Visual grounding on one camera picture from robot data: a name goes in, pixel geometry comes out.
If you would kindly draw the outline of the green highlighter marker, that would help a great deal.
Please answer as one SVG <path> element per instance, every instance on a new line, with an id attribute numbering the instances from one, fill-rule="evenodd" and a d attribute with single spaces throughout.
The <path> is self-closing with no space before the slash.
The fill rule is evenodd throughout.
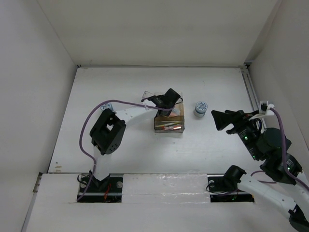
<path id="1" fill-rule="evenodd" d="M 180 109 L 176 109 L 174 108 L 171 113 L 170 113 L 170 117 L 175 117 L 175 116 L 181 116 L 182 115 L 182 112 Z"/>

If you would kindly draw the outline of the yellow pen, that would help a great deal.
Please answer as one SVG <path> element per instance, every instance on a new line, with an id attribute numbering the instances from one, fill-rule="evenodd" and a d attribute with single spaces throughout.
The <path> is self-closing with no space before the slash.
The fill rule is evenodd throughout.
<path id="1" fill-rule="evenodd" d="M 171 126 L 178 125 L 178 124 L 179 124 L 178 122 L 172 122 L 172 123 L 156 125 L 154 128 L 159 129 L 159 128 L 164 128 L 164 127 L 171 127 Z"/>

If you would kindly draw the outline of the orange pen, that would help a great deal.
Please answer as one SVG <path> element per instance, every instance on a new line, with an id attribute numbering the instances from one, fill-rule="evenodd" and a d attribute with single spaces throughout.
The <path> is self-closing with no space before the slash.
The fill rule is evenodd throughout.
<path id="1" fill-rule="evenodd" d="M 164 126 L 163 130 L 164 131 L 179 131 L 182 130 L 183 127 L 181 125 L 173 125 L 173 126 Z"/>

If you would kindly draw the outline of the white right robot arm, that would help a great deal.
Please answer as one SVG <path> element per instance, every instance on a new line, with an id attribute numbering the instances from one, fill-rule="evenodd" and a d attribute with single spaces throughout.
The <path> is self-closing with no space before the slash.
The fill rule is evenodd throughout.
<path id="1" fill-rule="evenodd" d="M 244 191 L 265 199 L 275 207 L 298 232 L 309 230 L 309 183 L 301 164 L 287 152 L 291 145 L 284 133 L 281 117 L 273 107 L 251 113 L 242 110 L 211 112 L 215 126 L 222 131 L 228 125 L 233 128 L 227 134 L 237 134 L 251 157 L 262 161 L 261 172 L 280 185 L 285 196 L 270 186 L 254 179 L 244 169 L 232 165 L 217 180 L 209 180 L 206 190 L 218 196 L 234 191 Z"/>

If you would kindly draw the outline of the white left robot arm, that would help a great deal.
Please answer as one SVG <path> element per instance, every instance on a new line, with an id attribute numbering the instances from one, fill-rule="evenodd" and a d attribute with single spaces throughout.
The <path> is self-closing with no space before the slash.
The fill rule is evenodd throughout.
<path id="1" fill-rule="evenodd" d="M 171 88 L 164 94 L 145 97 L 141 103 L 112 101 L 130 107 L 118 111 L 103 110 L 90 130 L 91 143 L 97 149 L 90 186 L 101 192 L 110 183 L 111 154 L 119 148 L 126 129 L 157 116 L 168 117 L 182 101 L 181 95 Z"/>

